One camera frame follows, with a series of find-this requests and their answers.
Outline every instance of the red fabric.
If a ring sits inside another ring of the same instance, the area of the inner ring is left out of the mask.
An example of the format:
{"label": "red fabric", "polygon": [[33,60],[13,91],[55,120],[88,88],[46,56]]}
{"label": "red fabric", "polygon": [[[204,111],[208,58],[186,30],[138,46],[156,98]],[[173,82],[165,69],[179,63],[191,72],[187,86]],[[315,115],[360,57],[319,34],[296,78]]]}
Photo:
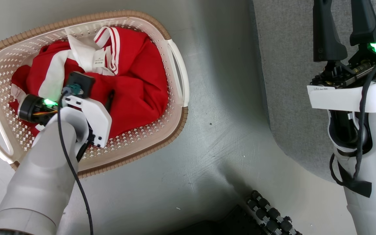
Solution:
{"label": "red fabric", "polygon": [[[95,78],[92,99],[105,104],[110,92],[115,90],[110,111],[112,126],[109,137],[154,122],[164,113],[168,102],[166,73],[157,47],[146,33],[117,29],[120,35],[118,75],[85,73]],[[12,83],[27,94],[39,95],[51,58],[57,52],[68,49],[69,43],[61,41],[43,47],[33,59],[31,68],[22,66],[17,69],[12,76]],[[72,71],[84,73],[76,61],[67,59],[65,76],[68,77]],[[10,105],[17,110],[17,101]]]}

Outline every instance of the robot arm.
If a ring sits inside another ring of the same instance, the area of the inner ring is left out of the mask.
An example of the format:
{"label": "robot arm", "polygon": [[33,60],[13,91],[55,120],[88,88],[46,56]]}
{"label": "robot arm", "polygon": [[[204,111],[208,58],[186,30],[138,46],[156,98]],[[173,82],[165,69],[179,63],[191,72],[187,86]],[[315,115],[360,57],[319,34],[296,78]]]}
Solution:
{"label": "robot arm", "polygon": [[[70,161],[78,171],[76,150],[80,149],[82,142],[77,140],[83,136],[76,134],[88,133],[88,124],[84,114],[73,108],[63,108],[61,114],[64,120],[71,116],[81,117],[73,124],[62,121],[64,143]],[[0,234],[55,235],[74,183],[61,147],[58,125],[54,121],[36,137],[33,147],[9,182],[0,204]]]}
{"label": "robot arm", "polygon": [[[328,134],[335,146],[330,170],[344,186],[348,210],[359,235],[376,235],[376,16],[369,0],[351,0],[351,46],[358,52],[348,65],[337,39],[331,0],[315,0],[314,61],[326,61],[307,87],[313,108],[328,111]],[[334,159],[342,181],[333,172]]]}
{"label": "robot arm", "polygon": [[93,234],[88,202],[76,172],[89,144],[106,146],[112,120],[100,102],[88,98],[91,86],[79,84],[92,78],[76,72],[69,80],[71,77],[77,80],[64,89],[59,106],[34,95],[21,102],[19,117],[45,128],[9,182],[0,204],[0,235],[55,235],[75,181]]}

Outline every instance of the plastic laundry basket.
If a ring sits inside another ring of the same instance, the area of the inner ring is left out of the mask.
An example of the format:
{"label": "plastic laundry basket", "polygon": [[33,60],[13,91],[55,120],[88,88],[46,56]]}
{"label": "plastic laundry basket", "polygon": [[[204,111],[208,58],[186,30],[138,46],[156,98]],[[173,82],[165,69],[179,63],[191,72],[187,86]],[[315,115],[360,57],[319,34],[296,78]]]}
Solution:
{"label": "plastic laundry basket", "polygon": [[145,13],[130,10],[85,15],[35,28],[0,42],[0,132],[8,148],[6,152],[0,145],[0,158],[13,169],[17,169],[30,150],[34,137],[30,127],[18,119],[15,110],[8,105],[14,100],[10,95],[12,74],[42,46],[66,40],[68,34],[78,39],[93,38],[103,26],[131,28],[150,36],[162,55],[169,102],[157,121],[110,139],[104,149],[90,147],[79,162],[79,176],[95,175],[142,158],[168,145],[181,133],[188,116],[188,75],[182,56],[163,25]]}

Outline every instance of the black wire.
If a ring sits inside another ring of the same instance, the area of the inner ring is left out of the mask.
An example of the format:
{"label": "black wire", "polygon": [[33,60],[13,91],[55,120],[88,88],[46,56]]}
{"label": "black wire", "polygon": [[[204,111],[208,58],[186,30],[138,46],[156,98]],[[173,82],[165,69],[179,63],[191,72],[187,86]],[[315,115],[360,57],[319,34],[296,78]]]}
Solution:
{"label": "black wire", "polygon": [[355,174],[353,174],[353,180],[356,180],[361,169],[362,162],[362,147],[364,146],[364,123],[365,123],[365,105],[367,104],[367,93],[372,82],[373,76],[376,73],[376,66],[369,73],[367,80],[362,87],[362,98],[359,103],[359,130],[358,130],[358,142],[356,145],[356,165],[355,165]]}
{"label": "black wire", "polygon": [[336,175],[333,171],[333,161],[334,161],[334,159],[335,159],[335,154],[333,153],[332,156],[330,157],[330,163],[329,163],[330,174],[332,175],[333,180],[335,180],[337,184],[339,184],[340,186],[344,186],[345,184],[336,177]]}
{"label": "black wire", "polygon": [[85,154],[85,151],[88,149],[90,143],[89,141],[87,141],[86,143],[84,143],[82,145],[82,147],[79,149],[78,151],[78,154],[76,155],[76,159],[78,160],[78,162],[82,159],[82,157],[84,156]]}
{"label": "black wire", "polygon": [[92,216],[91,216],[91,210],[89,209],[88,200],[86,199],[86,195],[85,195],[84,189],[82,188],[81,182],[79,181],[78,175],[76,174],[75,169],[73,169],[72,162],[71,162],[71,160],[69,159],[68,152],[67,152],[67,150],[66,150],[65,140],[63,139],[62,124],[61,124],[61,119],[60,119],[60,109],[62,108],[62,99],[63,99],[63,97],[64,97],[65,95],[66,95],[66,92],[65,92],[64,94],[61,95],[61,97],[60,97],[60,99],[59,99],[59,102],[58,102],[58,106],[59,106],[59,112],[58,112],[58,127],[59,127],[60,143],[61,143],[61,145],[62,145],[62,149],[63,149],[63,152],[64,152],[64,154],[65,154],[66,161],[68,162],[68,165],[69,165],[70,171],[72,171],[73,177],[75,178],[76,183],[78,184],[79,190],[81,191],[82,197],[84,198],[84,203],[85,203],[85,207],[86,207],[86,212],[87,212],[87,214],[88,214],[90,234],[91,234],[91,235],[94,235],[94,227],[93,227],[93,224],[92,224]]}

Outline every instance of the clothing label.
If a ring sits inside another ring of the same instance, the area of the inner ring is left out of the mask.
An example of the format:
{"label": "clothing label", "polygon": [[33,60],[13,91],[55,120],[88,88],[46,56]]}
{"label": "clothing label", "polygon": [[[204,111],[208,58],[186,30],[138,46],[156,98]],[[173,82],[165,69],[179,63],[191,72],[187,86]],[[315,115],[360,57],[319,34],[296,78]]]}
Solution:
{"label": "clothing label", "polygon": [[94,68],[106,67],[106,51],[100,49],[94,53]]}

